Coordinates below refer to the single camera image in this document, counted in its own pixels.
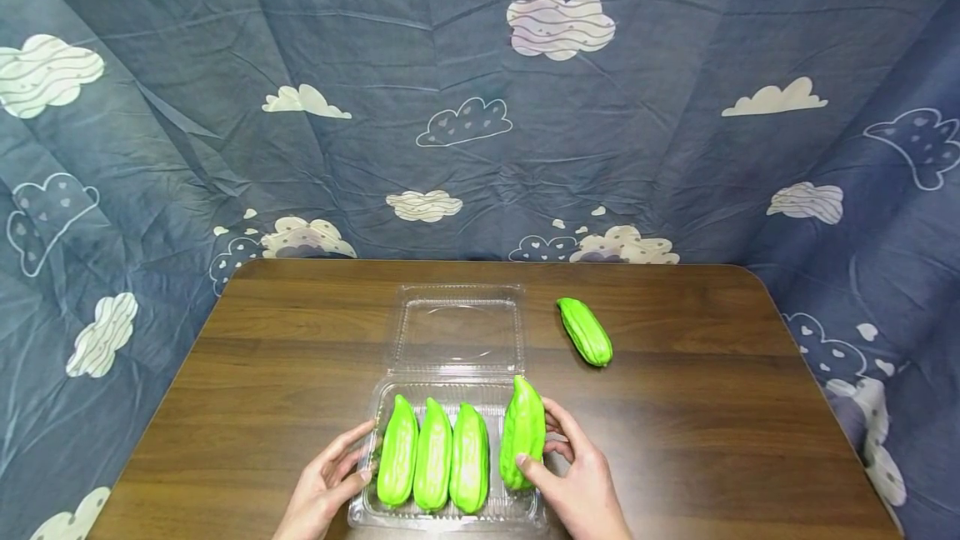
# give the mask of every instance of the hand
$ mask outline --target hand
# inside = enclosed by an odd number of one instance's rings
[[[520,471],[539,488],[575,540],[631,540],[607,458],[566,409],[548,398],[543,399],[543,407],[546,431],[567,437],[548,439],[543,451],[561,454],[570,469],[566,476],[557,477],[538,460],[518,454]]]
[[[370,483],[370,471],[347,476],[362,453],[361,449],[347,450],[372,431],[370,420],[340,434],[303,469],[273,540],[321,540],[327,535],[330,522],[343,503]]]

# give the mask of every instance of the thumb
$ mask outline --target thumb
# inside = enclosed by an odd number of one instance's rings
[[[523,476],[537,486],[543,494],[552,494],[554,485],[560,482],[560,477],[549,472],[536,458],[530,458],[529,454],[520,452],[517,455],[517,466],[523,472]]]
[[[373,473],[365,469],[344,478],[333,490],[327,492],[331,506],[340,508],[343,503],[358,495],[364,486],[370,483],[372,476]]]

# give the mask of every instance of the wooden table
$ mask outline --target wooden table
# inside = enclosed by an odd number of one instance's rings
[[[898,538],[746,270],[352,260],[237,271],[90,538],[269,539],[303,465],[364,418],[402,283],[525,287],[528,376],[607,454],[637,538]],[[610,333],[607,369],[564,336],[563,295]],[[406,536],[341,509],[327,537]]]

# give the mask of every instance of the chayote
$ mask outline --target chayote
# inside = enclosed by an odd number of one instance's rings
[[[377,473],[377,496],[388,508],[402,506],[410,498],[414,486],[417,436],[417,414],[410,402],[398,394],[393,399],[393,415],[383,435]]]
[[[487,500],[488,476],[490,440],[487,438],[487,424],[478,410],[461,402],[453,426],[450,500],[466,514],[477,513]]]
[[[417,440],[414,466],[414,501],[421,509],[436,511],[447,504],[452,456],[450,420],[440,402],[426,399],[426,416]]]
[[[500,445],[500,477],[507,488],[520,490],[533,487],[517,467],[517,455],[525,453],[541,462],[545,441],[543,401],[530,382],[523,377],[513,376],[513,397],[503,418]]]
[[[590,308],[576,298],[557,300],[560,318],[570,339],[589,364],[605,368],[613,358],[613,345]]]

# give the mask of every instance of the left hand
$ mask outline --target left hand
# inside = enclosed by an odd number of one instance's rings
[[[273,540],[321,540],[327,535],[340,507],[370,483],[371,471],[347,476],[358,464],[362,449],[347,450],[372,431],[371,419],[340,434],[303,469]]]

